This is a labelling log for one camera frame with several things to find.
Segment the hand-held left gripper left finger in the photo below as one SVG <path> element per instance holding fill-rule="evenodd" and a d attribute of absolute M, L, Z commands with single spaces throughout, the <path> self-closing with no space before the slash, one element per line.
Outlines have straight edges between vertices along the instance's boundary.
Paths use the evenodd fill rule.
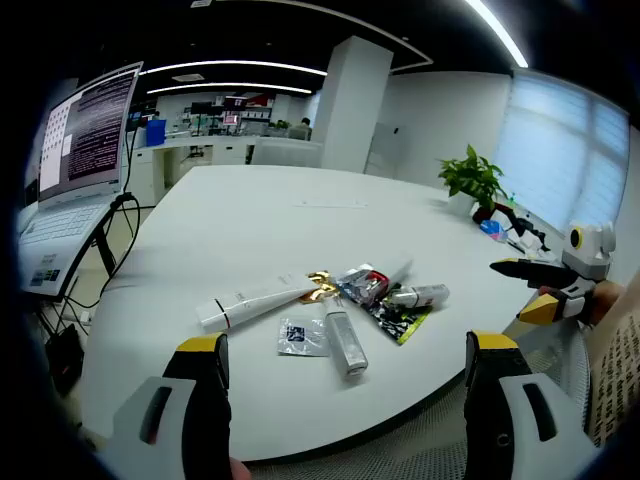
<path fill-rule="evenodd" d="M 119 479 L 231 479 L 223 332 L 192 337 L 120 406 L 102 460 Z"/>

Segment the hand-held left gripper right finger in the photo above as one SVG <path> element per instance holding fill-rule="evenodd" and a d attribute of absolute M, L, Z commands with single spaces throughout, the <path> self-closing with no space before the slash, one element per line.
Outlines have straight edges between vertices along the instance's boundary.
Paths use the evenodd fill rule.
<path fill-rule="evenodd" d="M 575 403 L 504 334 L 466 334 L 466 479 L 576 479 L 597 456 Z"/>

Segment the person's right hand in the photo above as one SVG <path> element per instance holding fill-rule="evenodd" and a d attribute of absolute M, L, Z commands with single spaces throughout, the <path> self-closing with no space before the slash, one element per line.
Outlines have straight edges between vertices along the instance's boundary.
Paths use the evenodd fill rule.
<path fill-rule="evenodd" d="M 589 316 L 590 325 L 604 330 L 612 329 L 623 317 L 624 312 L 616 303 L 625 295 L 627 288 L 612 281 L 603 281 L 593 290 L 593 305 Z"/>

